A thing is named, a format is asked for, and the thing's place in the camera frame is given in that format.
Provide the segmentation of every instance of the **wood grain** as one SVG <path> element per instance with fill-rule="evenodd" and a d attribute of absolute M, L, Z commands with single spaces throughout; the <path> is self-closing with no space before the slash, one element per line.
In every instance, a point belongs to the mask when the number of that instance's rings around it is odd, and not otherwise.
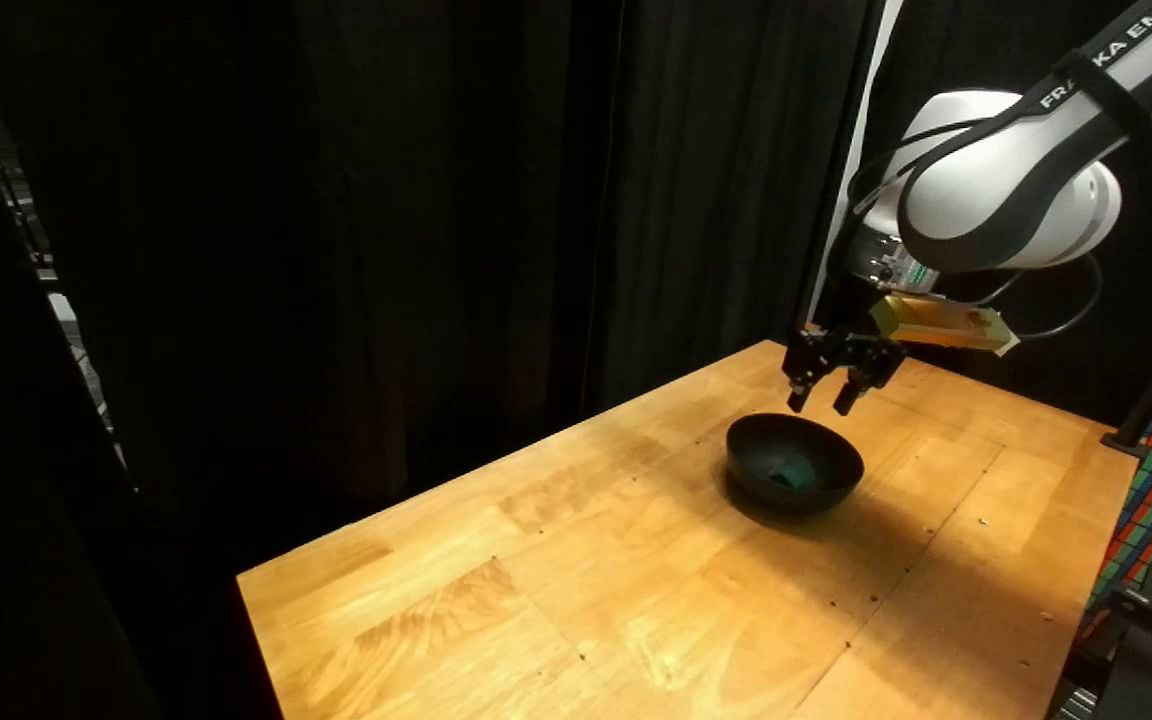
<path fill-rule="evenodd" d="M 755 345 L 241 575 L 288 717 L 1040 717 L 1134 462 L 1102 426 L 904 363 L 837 415 L 815 521 L 725 492 L 786 413 Z"/>

